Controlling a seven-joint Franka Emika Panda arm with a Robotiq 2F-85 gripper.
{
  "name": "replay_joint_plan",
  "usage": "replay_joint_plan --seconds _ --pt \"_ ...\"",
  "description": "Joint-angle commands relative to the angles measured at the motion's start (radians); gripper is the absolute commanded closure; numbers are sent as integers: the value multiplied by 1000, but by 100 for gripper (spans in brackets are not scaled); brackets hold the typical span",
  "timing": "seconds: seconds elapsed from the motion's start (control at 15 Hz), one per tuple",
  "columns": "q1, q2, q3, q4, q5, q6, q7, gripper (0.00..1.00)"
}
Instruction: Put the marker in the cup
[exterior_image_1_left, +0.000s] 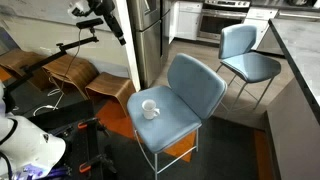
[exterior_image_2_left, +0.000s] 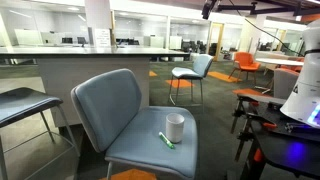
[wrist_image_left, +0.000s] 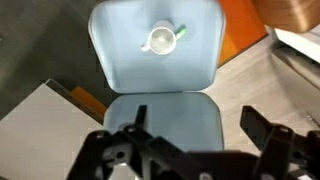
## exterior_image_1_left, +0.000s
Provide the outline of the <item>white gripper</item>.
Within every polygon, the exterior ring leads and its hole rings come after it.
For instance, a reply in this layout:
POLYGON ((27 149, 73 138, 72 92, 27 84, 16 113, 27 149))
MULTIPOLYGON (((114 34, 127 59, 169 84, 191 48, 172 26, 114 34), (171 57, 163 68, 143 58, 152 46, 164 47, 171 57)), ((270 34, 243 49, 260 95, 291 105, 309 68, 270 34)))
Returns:
POLYGON ((123 31, 113 15, 115 5, 112 0, 86 0, 89 7, 88 11, 84 10, 83 0, 71 1, 68 8, 68 13, 73 17, 87 17, 91 13, 96 15, 96 18, 103 17, 109 29, 118 39, 121 45, 125 45, 123 31))

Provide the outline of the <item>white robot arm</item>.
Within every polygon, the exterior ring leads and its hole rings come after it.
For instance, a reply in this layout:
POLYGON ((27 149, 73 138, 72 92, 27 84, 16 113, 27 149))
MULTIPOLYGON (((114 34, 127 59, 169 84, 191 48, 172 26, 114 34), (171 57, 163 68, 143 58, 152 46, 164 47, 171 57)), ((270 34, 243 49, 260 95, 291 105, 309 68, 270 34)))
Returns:
POLYGON ((23 116, 11 114, 14 100, 11 91, 28 80, 32 72, 61 57, 63 53, 82 44, 96 39, 78 41, 60 50, 59 53, 29 67, 26 74, 6 88, 1 88, 1 115, 0 115, 0 155, 7 165, 1 163, 1 175, 7 173, 7 179, 12 180, 15 173, 22 173, 25 180, 34 180, 47 176, 51 169, 59 162, 66 150, 66 142, 59 137, 45 132, 23 116))

